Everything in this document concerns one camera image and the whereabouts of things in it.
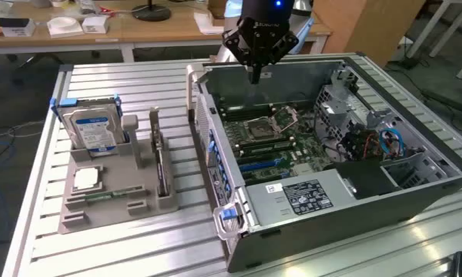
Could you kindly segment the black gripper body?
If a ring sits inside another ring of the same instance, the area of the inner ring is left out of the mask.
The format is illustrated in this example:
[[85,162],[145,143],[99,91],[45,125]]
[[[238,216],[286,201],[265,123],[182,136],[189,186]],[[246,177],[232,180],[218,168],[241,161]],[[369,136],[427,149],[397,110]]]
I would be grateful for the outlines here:
[[294,1],[244,1],[241,19],[253,19],[253,47],[256,60],[256,37],[257,33],[285,33],[290,31],[290,16]]

